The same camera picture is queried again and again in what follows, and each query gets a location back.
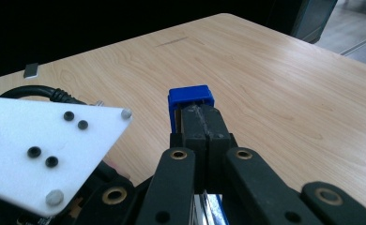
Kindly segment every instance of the blue block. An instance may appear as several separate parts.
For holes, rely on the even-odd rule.
[[[176,133],[175,110],[178,110],[179,107],[184,108],[191,104],[214,106],[215,100],[207,85],[179,87],[169,90],[169,117],[171,119],[171,129],[173,133]]]

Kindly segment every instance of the white acrylic plate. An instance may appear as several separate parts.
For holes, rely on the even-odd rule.
[[[0,98],[0,199],[49,217],[61,212],[95,170],[131,121],[121,108]],[[75,114],[72,121],[64,113]],[[78,129],[85,120],[89,126]],[[27,150],[41,149],[30,158]],[[47,157],[58,158],[48,168]],[[46,203],[54,189],[64,194],[57,206]]]

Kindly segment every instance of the gray floor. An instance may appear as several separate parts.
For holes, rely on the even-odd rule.
[[[366,0],[338,0],[321,39],[315,45],[348,57],[355,51],[365,53],[362,48],[366,47]]]

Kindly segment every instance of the bolt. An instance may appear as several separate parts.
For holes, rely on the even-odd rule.
[[[64,194],[59,189],[54,189],[46,195],[46,203],[50,206],[57,206],[64,199]]]
[[[64,112],[64,119],[66,121],[71,121],[74,119],[74,113],[71,111]]]
[[[123,119],[129,119],[132,116],[132,111],[130,109],[124,109],[121,112],[121,116]]]
[[[78,123],[78,128],[79,129],[86,129],[89,126],[89,124],[86,122],[86,120],[81,120]]]
[[[57,166],[58,159],[57,159],[57,157],[48,157],[48,158],[46,158],[45,164],[47,167],[53,168],[53,167]]]
[[[40,155],[40,148],[39,147],[30,147],[27,151],[27,155],[30,157],[30,158],[37,158],[39,157]]]

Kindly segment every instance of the wood grain surface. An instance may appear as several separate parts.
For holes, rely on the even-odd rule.
[[[34,79],[7,75],[0,94],[27,84],[131,108],[134,120],[108,158],[135,185],[168,148],[169,89],[207,84],[238,144],[256,150],[288,186],[328,182],[366,206],[366,65],[233,15],[41,65]]]

